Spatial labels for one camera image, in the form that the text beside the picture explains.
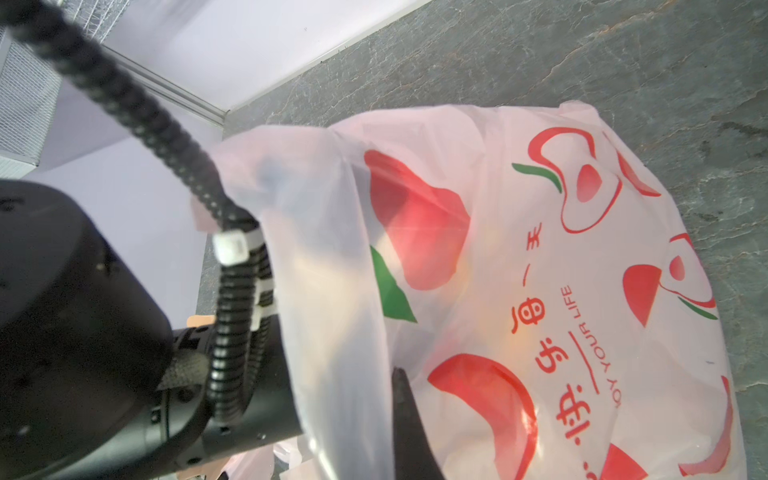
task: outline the marble floor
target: marble floor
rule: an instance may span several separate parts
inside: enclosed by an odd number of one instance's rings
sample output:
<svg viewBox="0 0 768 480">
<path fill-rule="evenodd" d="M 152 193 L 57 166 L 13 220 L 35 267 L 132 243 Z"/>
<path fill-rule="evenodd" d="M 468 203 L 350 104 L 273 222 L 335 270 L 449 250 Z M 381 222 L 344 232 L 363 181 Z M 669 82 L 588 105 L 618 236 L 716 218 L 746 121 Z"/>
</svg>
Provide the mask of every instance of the marble floor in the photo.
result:
<svg viewBox="0 0 768 480">
<path fill-rule="evenodd" d="M 678 202 L 719 302 L 750 479 L 768 480 L 768 0 L 433 0 L 230 112 L 225 135 L 571 99 Z"/>
</svg>

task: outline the metal mesh panel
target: metal mesh panel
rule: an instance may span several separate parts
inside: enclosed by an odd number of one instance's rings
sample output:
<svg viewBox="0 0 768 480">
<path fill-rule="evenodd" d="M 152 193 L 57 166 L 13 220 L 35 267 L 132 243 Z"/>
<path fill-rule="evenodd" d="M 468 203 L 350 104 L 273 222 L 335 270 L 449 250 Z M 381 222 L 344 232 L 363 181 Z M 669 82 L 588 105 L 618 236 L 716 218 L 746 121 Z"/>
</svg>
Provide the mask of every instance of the metal mesh panel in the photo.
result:
<svg viewBox="0 0 768 480">
<path fill-rule="evenodd" d="M 87 37 L 103 41 L 129 0 L 58 0 L 67 18 Z M 0 31 L 0 178 L 25 169 L 4 168 L 25 162 L 38 164 L 51 126 L 61 78 L 26 46 Z"/>
</svg>

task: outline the chinese character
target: chinese character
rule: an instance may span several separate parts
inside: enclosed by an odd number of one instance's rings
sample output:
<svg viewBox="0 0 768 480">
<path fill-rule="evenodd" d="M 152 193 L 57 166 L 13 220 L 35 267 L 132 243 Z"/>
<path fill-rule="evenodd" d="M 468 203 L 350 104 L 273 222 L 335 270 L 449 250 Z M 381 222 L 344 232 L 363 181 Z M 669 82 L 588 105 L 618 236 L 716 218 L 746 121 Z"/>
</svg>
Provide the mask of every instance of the chinese character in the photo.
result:
<svg viewBox="0 0 768 480">
<path fill-rule="evenodd" d="M 520 312 L 520 321 L 525 325 L 538 325 L 539 320 L 544 318 L 545 308 L 544 302 L 538 298 L 527 298 L 518 307 Z M 512 327 L 512 333 L 518 331 L 518 316 L 515 313 L 515 308 L 512 307 L 512 319 L 515 321 L 515 325 Z"/>
<path fill-rule="evenodd" d="M 547 338 L 547 343 L 539 341 L 542 351 L 539 352 L 539 356 L 542 359 L 549 359 L 549 366 L 546 366 L 540 359 L 536 359 L 538 368 L 544 370 L 546 373 L 553 373 L 558 368 L 558 362 L 562 362 L 563 358 L 568 359 L 568 354 L 559 346 L 547 346 L 552 344 L 552 339 Z"/>
<path fill-rule="evenodd" d="M 538 248 L 538 235 L 541 233 L 541 222 L 538 223 L 538 227 L 534 227 L 533 231 L 528 232 L 528 245 L 526 250 L 533 250 Z"/>
<path fill-rule="evenodd" d="M 574 391 L 571 388 L 571 384 L 570 383 L 567 383 L 565 385 L 565 388 L 567 389 L 567 391 L 560 398 L 560 413 L 558 413 L 555 416 L 555 418 L 558 419 L 558 420 L 561 420 L 563 422 L 563 425 L 571 426 L 572 427 L 572 426 L 575 425 L 576 422 L 580 422 L 581 421 L 581 413 L 579 412 L 579 409 L 584 409 L 584 410 L 586 410 L 587 413 L 592 413 L 592 411 L 589 409 L 589 405 L 586 402 L 584 402 L 584 401 L 577 402 L 576 401 L 576 397 L 574 395 Z M 576 385 L 576 391 L 579 392 L 579 393 L 581 393 L 583 391 L 583 389 L 581 388 L 581 385 Z M 567 402 L 570 402 L 571 406 L 565 408 Z M 568 417 L 570 415 L 574 416 L 574 418 L 569 419 Z M 582 423 L 581 425 L 576 425 L 575 428 L 573 428 L 572 430 L 566 432 L 565 433 L 565 438 L 570 440 L 573 437 L 575 437 L 576 435 L 582 433 L 588 427 L 589 427 L 589 420 L 587 420 L 586 422 Z M 580 445 L 581 444 L 581 440 L 578 437 L 576 437 L 574 439 L 574 443 L 576 443 L 576 445 Z"/>
</svg>

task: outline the translucent plastic bag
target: translucent plastic bag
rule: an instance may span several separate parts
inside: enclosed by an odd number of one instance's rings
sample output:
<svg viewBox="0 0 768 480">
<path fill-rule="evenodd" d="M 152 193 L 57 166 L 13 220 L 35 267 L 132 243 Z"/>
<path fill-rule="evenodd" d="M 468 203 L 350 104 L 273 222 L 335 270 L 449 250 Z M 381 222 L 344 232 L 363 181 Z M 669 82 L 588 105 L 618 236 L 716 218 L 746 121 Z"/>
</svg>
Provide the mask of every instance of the translucent plastic bag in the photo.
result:
<svg viewBox="0 0 768 480">
<path fill-rule="evenodd" d="M 328 478 L 392 479 L 398 366 L 447 479 L 746 479 L 703 267 L 593 108 L 373 111 L 214 156 Z"/>
</svg>

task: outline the black corrugated tube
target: black corrugated tube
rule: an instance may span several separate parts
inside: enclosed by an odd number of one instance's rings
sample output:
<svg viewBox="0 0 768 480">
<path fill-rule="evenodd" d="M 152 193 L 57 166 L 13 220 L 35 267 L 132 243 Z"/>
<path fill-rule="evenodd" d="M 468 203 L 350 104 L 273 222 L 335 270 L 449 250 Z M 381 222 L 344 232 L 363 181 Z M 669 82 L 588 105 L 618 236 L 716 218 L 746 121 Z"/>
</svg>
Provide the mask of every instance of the black corrugated tube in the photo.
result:
<svg viewBox="0 0 768 480">
<path fill-rule="evenodd" d="M 219 173 L 200 145 L 97 43 L 67 23 L 58 8 L 40 0 L 0 0 L 0 25 L 10 27 L 19 41 L 128 128 L 190 188 L 223 230 L 259 228 L 224 193 Z M 207 398 L 212 416 L 224 425 L 239 420 L 253 395 L 270 324 L 262 322 L 262 329 L 250 331 L 256 278 L 271 276 L 265 247 L 251 252 L 245 263 L 221 268 Z M 265 292 L 259 303 L 272 303 L 272 293 Z"/>
</svg>

